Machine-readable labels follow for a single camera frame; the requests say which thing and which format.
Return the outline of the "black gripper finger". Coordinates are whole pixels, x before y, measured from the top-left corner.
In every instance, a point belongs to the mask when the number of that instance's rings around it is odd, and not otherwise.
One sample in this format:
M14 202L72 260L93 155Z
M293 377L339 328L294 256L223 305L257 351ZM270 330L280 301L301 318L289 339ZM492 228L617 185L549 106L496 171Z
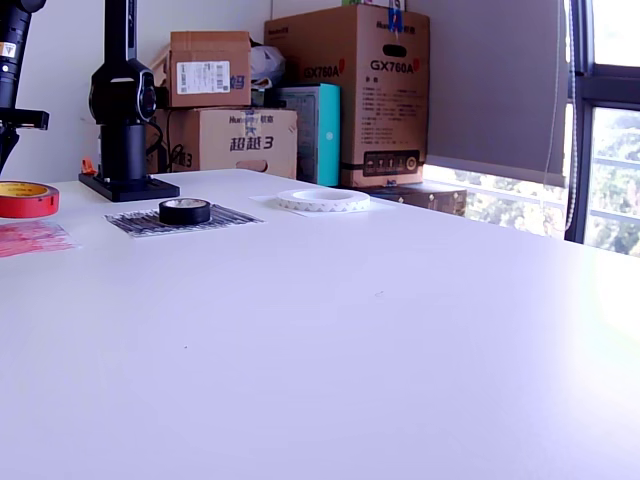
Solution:
M16 130L2 130L0 135L0 172L3 171L11 152L19 141Z

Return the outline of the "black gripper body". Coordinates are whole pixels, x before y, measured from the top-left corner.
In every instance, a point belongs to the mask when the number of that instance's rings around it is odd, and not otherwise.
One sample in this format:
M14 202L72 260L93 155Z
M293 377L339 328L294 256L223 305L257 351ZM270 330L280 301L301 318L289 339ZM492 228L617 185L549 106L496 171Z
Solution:
M0 108L1 132L18 129L47 130L50 115L46 111Z

